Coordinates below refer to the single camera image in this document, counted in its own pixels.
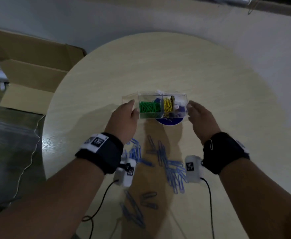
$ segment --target black cable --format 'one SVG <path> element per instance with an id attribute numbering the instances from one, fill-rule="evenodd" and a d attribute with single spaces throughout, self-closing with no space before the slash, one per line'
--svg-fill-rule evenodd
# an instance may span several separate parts
<path id="1" fill-rule="evenodd" d="M 209 189 L 209 193 L 210 193 L 210 208 L 211 208 L 211 228 L 212 228 L 212 236 L 214 239 L 214 227 L 213 227 L 213 214 L 212 214 L 212 195 L 211 195 L 211 189 L 209 184 L 207 183 L 207 181 L 204 178 L 200 178 L 201 180 L 205 181 L 208 189 Z"/>
<path id="2" fill-rule="evenodd" d="M 92 220 L 92 218 L 94 218 L 95 215 L 96 215 L 96 214 L 98 213 L 98 211 L 100 210 L 100 208 L 101 208 L 101 206 L 102 206 L 102 204 L 103 204 L 103 202 L 104 202 L 104 199 L 105 199 L 106 193 L 107 193 L 108 189 L 110 188 L 110 186 L 111 186 L 113 183 L 116 183 L 116 182 L 118 182 L 118 181 L 119 181 L 118 179 L 117 179 L 117 180 L 114 180 L 114 181 L 113 181 L 113 182 L 108 186 L 108 188 L 106 189 L 106 191 L 105 191 L 105 193 L 104 193 L 103 199 L 102 199 L 102 201 L 101 201 L 101 203 L 100 203 L 100 206 L 99 206 L 98 210 L 96 211 L 96 213 L 94 213 L 93 216 L 85 215 L 85 216 L 82 218 L 81 221 L 83 221 L 83 222 L 91 221 L 91 232 L 90 232 L 89 239 L 91 239 L 92 231 L 94 230 L 94 221 Z"/>

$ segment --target white sensor device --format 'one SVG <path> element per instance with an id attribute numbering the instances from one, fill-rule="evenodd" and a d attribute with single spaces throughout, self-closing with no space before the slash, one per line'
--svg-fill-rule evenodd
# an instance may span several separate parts
<path id="1" fill-rule="evenodd" d="M 122 165 L 128 165 L 128 169 L 122 168 Z M 136 161 L 132 158 L 121 158 L 120 165 L 122 167 L 118 167 L 115 172 L 115 176 L 113 177 L 113 180 L 119 180 L 118 182 L 115 182 L 116 185 L 122 185 L 123 187 L 130 187 L 132 184 L 132 179 L 135 173 L 136 169 Z"/>
<path id="2" fill-rule="evenodd" d="M 203 175 L 202 159 L 195 155 L 185 157 L 186 179 L 190 183 L 199 183 Z"/>

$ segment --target black wrist strap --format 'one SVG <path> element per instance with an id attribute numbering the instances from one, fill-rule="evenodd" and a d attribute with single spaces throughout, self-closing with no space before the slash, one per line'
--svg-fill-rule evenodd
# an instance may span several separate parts
<path id="1" fill-rule="evenodd" d="M 214 174 L 219 174 L 226 165 L 239 158 L 250 159 L 243 145 L 225 132 L 216 133 L 206 141 L 203 152 L 202 165 Z"/>
<path id="2" fill-rule="evenodd" d="M 82 148 L 75 154 L 75 157 L 86 159 L 94 163 L 104 174 L 112 174 L 120 164 L 124 145 L 116 136 L 110 133 L 103 132 L 101 134 L 107 136 L 108 139 L 101 145 L 96 153 Z"/>

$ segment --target forearm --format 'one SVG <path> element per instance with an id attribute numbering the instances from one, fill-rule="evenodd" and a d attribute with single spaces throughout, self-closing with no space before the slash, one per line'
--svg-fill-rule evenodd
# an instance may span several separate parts
<path id="1" fill-rule="evenodd" d="M 221 182 L 248 236 L 291 238 L 291 195 L 247 159 L 220 173 Z"/>
<path id="2" fill-rule="evenodd" d="M 70 238 L 103 179 L 93 163 L 73 160 L 36 193 L 0 213 L 0 238 Z"/>

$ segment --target table surface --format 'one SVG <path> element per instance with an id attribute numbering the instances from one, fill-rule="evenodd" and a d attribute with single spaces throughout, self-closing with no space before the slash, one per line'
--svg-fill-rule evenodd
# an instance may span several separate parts
<path id="1" fill-rule="evenodd" d="M 51 177 L 74 158 L 91 134 L 103 131 L 122 98 L 137 91 L 179 91 L 198 101 L 215 116 L 221 129 L 249 149 L 251 159 L 291 193 L 291 127 L 267 84 L 230 50 L 209 41 L 176 33 L 156 32 L 127 36 L 105 44 L 82 59 L 56 90 L 44 123 L 43 163 Z M 142 156 L 156 167 L 139 164 L 129 192 L 139 205 L 145 229 L 127 221 L 120 202 L 129 203 L 124 188 L 113 185 L 94 218 L 96 238 L 212 238 L 209 193 L 204 183 L 184 184 L 174 194 L 164 169 L 146 136 L 161 140 L 168 159 L 203 157 L 202 145 L 187 118 L 175 126 L 139 120 L 134 136 Z M 204 170 L 212 192 L 216 237 L 247 238 L 219 177 Z M 113 175 L 107 175 L 88 214 L 100 205 Z M 140 195 L 156 191 L 159 209 L 140 206 Z M 87 238 L 91 224 L 82 223 L 77 234 Z"/>

